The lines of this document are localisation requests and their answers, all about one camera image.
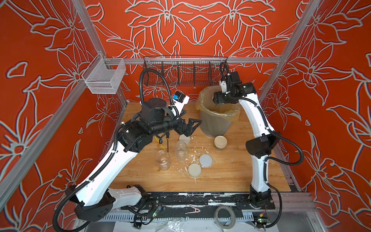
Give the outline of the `clear jar with tea leaves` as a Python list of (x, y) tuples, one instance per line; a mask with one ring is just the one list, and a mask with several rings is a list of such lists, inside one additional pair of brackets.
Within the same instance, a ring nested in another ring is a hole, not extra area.
[(179, 161), (185, 161), (188, 157), (187, 144), (183, 141), (179, 141), (174, 146), (175, 157)]

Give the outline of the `beige lidded jar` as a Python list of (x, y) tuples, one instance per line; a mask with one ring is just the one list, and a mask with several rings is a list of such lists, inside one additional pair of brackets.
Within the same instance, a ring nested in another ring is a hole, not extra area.
[(226, 137), (222, 136), (222, 135), (219, 135), (219, 136), (216, 136), (214, 138), (214, 146), (216, 147), (216, 149), (218, 150), (223, 150), (226, 148), (228, 144), (228, 140)]

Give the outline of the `jar with foil seal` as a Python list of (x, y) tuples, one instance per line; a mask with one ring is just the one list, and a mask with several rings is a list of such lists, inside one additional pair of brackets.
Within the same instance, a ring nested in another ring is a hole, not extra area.
[(171, 158), (167, 151), (161, 150), (155, 155), (158, 168), (161, 171), (166, 171), (171, 167)]

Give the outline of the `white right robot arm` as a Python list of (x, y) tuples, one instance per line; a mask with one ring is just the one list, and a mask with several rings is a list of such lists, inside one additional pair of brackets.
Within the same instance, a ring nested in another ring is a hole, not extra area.
[[(253, 177), (250, 185), (249, 204), (254, 209), (261, 209), (272, 200), (271, 192), (274, 190), (279, 199), (279, 211), (276, 219), (269, 223), (261, 219), (254, 220), (254, 227), (266, 230), (275, 226), (282, 215), (282, 196), (279, 190), (269, 183), (269, 161), (274, 160), (287, 166), (297, 166), (304, 161), (302, 149), (291, 140), (276, 132), (269, 123), (258, 100), (257, 91), (252, 83), (243, 83), (237, 72), (231, 72), (226, 61), (219, 66), (221, 91), (215, 92), (215, 104), (240, 104), (245, 111), (252, 126), (254, 139), (245, 143), (246, 150), (252, 158)], [(271, 156), (273, 148), (279, 141), (293, 145), (300, 157), (296, 162), (288, 162)]]

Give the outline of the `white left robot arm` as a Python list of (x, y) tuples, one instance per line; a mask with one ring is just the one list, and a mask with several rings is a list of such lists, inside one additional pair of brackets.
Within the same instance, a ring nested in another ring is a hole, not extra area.
[[(169, 94), (169, 102), (161, 98), (144, 100), (144, 78), (149, 73), (154, 73), (162, 79)], [(199, 119), (182, 119), (186, 113), (183, 107), (188, 103), (188, 96), (179, 91), (171, 95), (168, 82), (159, 71), (144, 69), (140, 74), (139, 90), (141, 111), (117, 127), (112, 147), (89, 176), (79, 185), (66, 189), (65, 198), (53, 215), (52, 224), (55, 231), (64, 231), (59, 225), (59, 217), (68, 202), (76, 204), (75, 214), (78, 219), (85, 221), (75, 229), (76, 232), (85, 229), (92, 222), (101, 220), (114, 208), (137, 205), (146, 196), (146, 192), (139, 185), (126, 189), (110, 189), (109, 186), (117, 175), (145, 146), (152, 143), (154, 137), (161, 140), (162, 136), (170, 131), (190, 137), (201, 125)]]

